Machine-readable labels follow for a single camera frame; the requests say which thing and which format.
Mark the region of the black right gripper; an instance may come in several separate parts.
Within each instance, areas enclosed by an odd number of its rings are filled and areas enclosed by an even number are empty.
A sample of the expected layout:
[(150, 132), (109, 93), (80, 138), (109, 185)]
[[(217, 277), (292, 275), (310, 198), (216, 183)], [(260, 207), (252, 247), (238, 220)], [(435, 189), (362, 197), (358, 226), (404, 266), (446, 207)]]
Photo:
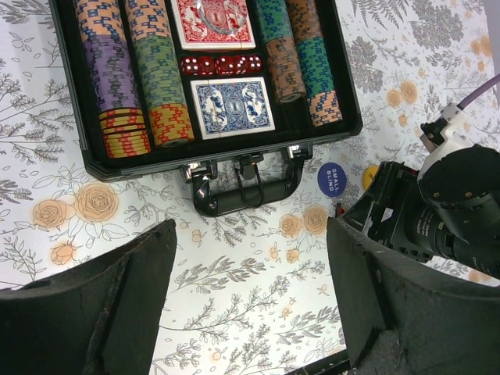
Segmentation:
[(499, 372), (499, 289), (420, 264), (438, 256), (498, 277), (493, 195), (430, 204), (416, 170), (383, 162), (340, 218), (327, 250), (351, 374)]

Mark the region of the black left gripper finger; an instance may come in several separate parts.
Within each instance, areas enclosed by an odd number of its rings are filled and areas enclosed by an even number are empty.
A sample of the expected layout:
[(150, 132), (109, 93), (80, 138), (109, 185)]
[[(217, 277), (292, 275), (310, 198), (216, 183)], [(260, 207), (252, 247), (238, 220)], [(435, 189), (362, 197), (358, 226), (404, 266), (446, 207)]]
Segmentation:
[(177, 248), (165, 220), (134, 240), (1, 291), (3, 374), (147, 374)]

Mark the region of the red triangular all-in button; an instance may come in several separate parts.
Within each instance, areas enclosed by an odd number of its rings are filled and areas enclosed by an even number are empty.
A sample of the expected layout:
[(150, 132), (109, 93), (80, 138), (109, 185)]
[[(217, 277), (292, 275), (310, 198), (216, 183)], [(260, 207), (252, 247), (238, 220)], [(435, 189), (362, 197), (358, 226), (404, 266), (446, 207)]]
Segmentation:
[(345, 213), (345, 208), (343, 205), (339, 202), (335, 206), (335, 217), (342, 216)]

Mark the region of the yellow big blind button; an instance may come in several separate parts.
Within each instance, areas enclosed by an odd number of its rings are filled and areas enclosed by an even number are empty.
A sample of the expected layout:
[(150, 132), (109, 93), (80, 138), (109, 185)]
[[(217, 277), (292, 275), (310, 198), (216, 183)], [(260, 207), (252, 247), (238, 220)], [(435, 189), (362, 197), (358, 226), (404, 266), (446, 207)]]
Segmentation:
[(365, 190), (367, 190), (372, 184), (377, 172), (379, 170), (379, 166), (368, 166), (363, 175), (362, 175), (362, 186)]

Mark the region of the blue small blind button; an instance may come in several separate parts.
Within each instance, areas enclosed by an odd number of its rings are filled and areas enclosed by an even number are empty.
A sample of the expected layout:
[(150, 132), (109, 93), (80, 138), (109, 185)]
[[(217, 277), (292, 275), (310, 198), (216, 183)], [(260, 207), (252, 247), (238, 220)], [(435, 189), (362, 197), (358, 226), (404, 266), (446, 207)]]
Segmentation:
[(346, 189), (347, 177), (343, 168), (335, 162), (323, 164), (317, 173), (319, 189), (328, 197), (340, 196)]

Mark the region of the blue card deck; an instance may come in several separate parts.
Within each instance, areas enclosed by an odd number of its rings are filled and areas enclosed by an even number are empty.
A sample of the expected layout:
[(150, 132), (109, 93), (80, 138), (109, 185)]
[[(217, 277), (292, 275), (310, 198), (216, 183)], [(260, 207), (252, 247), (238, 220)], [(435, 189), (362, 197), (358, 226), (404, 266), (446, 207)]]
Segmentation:
[(263, 77), (193, 80), (191, 95), (204, 140), (275, 130)]

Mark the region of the red translucent die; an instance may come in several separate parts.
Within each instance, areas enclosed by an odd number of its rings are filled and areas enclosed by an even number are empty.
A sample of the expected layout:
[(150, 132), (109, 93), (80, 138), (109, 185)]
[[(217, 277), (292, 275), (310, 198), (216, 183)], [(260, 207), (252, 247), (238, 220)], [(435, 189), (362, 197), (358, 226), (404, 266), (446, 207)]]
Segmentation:
[(234, 58), (232, 56), (220, 56), (215, 61), (216, 74), (218, 76), (234, 74)]

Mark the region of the red card deck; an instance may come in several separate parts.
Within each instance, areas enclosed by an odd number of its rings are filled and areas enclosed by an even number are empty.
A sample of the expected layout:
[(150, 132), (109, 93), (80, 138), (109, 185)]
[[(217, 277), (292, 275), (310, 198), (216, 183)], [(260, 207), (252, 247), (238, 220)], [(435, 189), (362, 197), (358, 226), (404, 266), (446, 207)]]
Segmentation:
[(174, 0), (170, 6), (184, 50), (231, 51), (256, 47), (245, 1)]

